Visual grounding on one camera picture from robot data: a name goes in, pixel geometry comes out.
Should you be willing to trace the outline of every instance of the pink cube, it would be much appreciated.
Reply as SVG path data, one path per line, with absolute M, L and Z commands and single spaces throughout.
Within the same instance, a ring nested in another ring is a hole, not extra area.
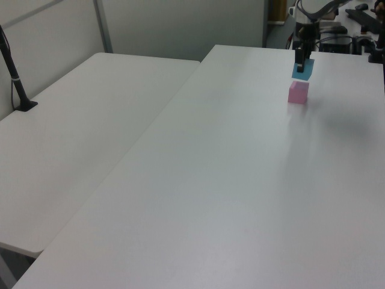
M 289 102 L 292 104 L 305 104 L 308 91 L 308 82 L 293 81 L 289 91 Z

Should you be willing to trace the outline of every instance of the keyboard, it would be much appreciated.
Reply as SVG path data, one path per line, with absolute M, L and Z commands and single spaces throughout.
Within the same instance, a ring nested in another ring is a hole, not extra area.
M 346 9 L 346 13 L 348 13 L 349 18 L 358 22 L 360 25 L 366 25 L 368 30 L 373 34 L 379 34 L 381 30 L 381 22 L 376 20 L 370 15 L 367 15 L 363 11 Z

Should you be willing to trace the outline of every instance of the microphone stand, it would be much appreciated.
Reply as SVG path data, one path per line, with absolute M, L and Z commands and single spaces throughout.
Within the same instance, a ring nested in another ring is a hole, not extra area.
M 20 98 L 20 106 L 16 107 L 15 110 L 19 111 L 28 111 L 32 107 L 37 105 L 36 101 L 30 101 L 25 94 L 22 82 L 20 80 L 19 74 L 17 73 L 16 67 L 13 63 L 13 59 L 11 56 L 11 51 L 7 45 L 7 40 L 5 38 L 4 31 L 0 25 L 0 50 L 4 61 L 8 67 L 8 71 L 10 72 L 12 82 L 16 88 L 17 94 Z

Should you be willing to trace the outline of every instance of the desk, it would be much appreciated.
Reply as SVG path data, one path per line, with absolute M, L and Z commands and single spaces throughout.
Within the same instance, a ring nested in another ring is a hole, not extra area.
M 0 122 L 0 246 L 37 257 L 199 65 L 96 54 Z
M 15 289 L 383 289 L 382 66 L 313 56 L 301 106 L 294 51 L 214 47 Z

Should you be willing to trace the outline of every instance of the gray wall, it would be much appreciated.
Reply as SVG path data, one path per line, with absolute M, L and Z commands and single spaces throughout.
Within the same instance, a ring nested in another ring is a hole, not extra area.
M 263 45 L 264 0 L 99 0 L 114 53 L 202 61 L 215 44 Z
M 7 8 L 13 17 L 23 19 L 12 23 L 14 19 L 8 17 L 4 32 L 24 89 L 32 98 L 104 48 L 92 0 L 64 0 L 36 14 L 30 13 L 27 18 L 22 16 L 48 1 L 35 2 L 38 6 L 22 6 L 21 1 L 26 0 L 7 0 L 8 4 L 2 7 L 2 14 L 7 14 Z M 12 109 L 11 78 L 4 59 L 0 58 L 1 120 Z

